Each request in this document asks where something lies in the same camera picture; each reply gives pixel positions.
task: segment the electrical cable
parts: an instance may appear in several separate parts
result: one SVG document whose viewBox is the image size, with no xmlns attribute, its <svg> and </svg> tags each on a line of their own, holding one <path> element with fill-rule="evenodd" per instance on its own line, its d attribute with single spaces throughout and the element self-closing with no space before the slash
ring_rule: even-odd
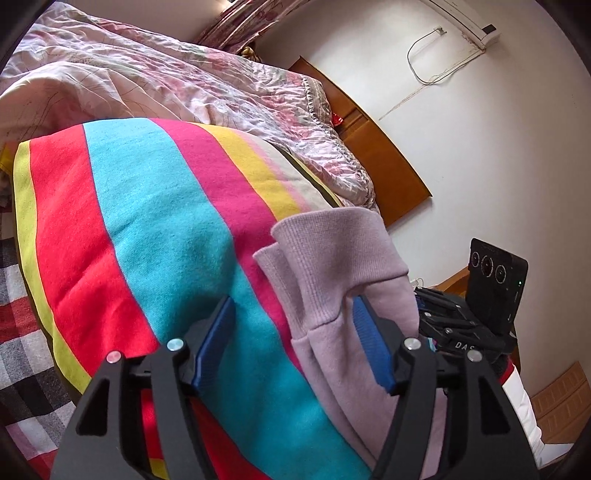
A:
<svg viewBox="0 0 591 480">
<path fill-rule="evenodd" d="M 408 53 L 407 53 L 407 62 L 408 62 L 408 66 L 410 67 L 413 75 L 415 76 L 415 78 L 421 82 L 423 85 L 435 85 L 438 82 L 441 82 L 444 78 L 450 76 L 452 73 L 457 72 L 459 69 L 461 69 L 462 67 L 465 67 L 466 65 L 468 65 L 472 60 L 478 58 L 480 55 L 482 55 L 485 51 L 484 50 L 479 50 L 477 52 L 475 52 L 475 54 L 471 55 L 470 57 L 468 57 L 466 60 L 464 60 L 462 63 L 460 63 L 459 65 L 457 65 L 456 67 L 454 67 L 453 69 L 451 69 L 449 72 L 447 72 L 445 75 L 442 75 L 438 78 L 436 78 L 435 80 L 433 80 L 432 82 L 428 82 L 426 80 L 423 80 L 420 76 L 418 76 L 417 72 L 415 72 L 414 68 L 413 68 L 413 64 L 410 61 L 410 53 L 411 50 L 413 49 L 413 47 L 419 43 L 422 39 L 427 38 L 429 35 L 438 32 L 440 35 L 443 35 L 444 33 L 446 33 L 446 31 L 444 29 L 442 29 L 441 27 L 437 27 L 434 28 L 433 31 L 429 32 L 427 35 L 423 35 L 421 38 L 419 38 L 415 43 L 413 43 L 411 45 L 411 47 L 408 49 Z"/>
</svg>

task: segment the lavender sweatshirt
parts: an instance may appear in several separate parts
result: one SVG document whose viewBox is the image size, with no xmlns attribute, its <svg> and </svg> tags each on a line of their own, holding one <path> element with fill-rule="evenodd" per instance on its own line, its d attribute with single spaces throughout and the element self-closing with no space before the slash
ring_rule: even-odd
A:
<svg viewBox="0 0 591 480">
<path fill-rule="evenodd" d="M 364 294 L 378 315 L 418 335 L 418 310 L 404 264 L 380 216 L 358 207 L 303 213 L 277 223 L 277 243 L 254 258 L 290 325 L 304 375 L 332 423 L 373 468 L 397 398 L 374 378 L 352 321 Z M 438 390 L 422 477 L 437 472 L 446 398 Z"/>
</svg>

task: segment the pink stripe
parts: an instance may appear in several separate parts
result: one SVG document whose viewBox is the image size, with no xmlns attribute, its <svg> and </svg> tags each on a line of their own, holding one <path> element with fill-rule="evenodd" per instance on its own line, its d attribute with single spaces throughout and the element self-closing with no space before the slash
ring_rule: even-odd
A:
<svg viewBox="0 0 591 480">
<path fill-rule="evenodd" d="M 302 372 L 291 346 L 285 312 L 252 257 L 261 248 L 275 242 L 271 236 L 271 227 L 277 222 L 275 216 L 212 134 L 189 123 L 164 119 L 152 121 L 176 143 L 205 195 L 230 229 L 238 263 L 262 308 L 275 324 L 287 356 Z"/>
<path fill-rule="evenodd" d="M 269 154 L 257 143 L 257 137 L 253 137 L 252 135 L 248 135 L 247 133 L 240 132 L 238 130 L 236 130 L 236 133 L 248 144 L 248 146 L 253 150 L 254 153 L 256 153 L 259 157 L 261 157 L 264 160 L 269 170 L 273 172 L 273 175 L 278 180 L 281 180 L 283 188 L 285 188 L 289 192 L 291 198 L 295 201 L 300 210 L 302 212 L 311 211 L 312 208 L 310 207 L 304 196 L 299 192 L 298 189 L 296 189 L 293 186 L 292 182 L 290 182 L 289 179 L 285 176 L 285 173 L 283 172 L 281 167 L 277 165 L 277 162 L 273 160 L 269 156 Z M 269 147 L 273 149 L 275 148 L 271 144 L 269 144 Z M 281 161 L 287 162 L 287 160 L 283 158 L 283 155 L 279 151 L 275 151 L 277 155 L 280 157 Z"/>
</svg>

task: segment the plaid blanket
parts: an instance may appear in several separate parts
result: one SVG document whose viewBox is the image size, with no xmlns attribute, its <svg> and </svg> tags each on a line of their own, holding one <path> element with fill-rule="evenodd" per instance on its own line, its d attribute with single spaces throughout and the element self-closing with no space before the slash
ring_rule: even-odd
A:
<svg viewBox="0 0 591 480">
<path fill-rule="evenodd" d="M 49 478 L 74 405 L 53 364 L 18 267 L 12 207 L 0 209 L 0 423 Z"/>
</svg>

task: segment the blue stripe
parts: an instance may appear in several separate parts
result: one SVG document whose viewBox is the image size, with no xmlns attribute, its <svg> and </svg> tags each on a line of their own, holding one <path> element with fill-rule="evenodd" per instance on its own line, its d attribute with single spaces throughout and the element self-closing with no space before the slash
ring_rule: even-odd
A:
<svg viewBox="0 0 591 480">
<path fill-rule="evenodd" d="M 368 478 L 285 354 L 228 227 L 172 139 L 141 118 L 85 132 L 117 260 L 159 340 L 182 335 L 224 294 L 236 302 L 235 334 L 204 402 L 244 457 L 274 480 Z"/>
</svg>

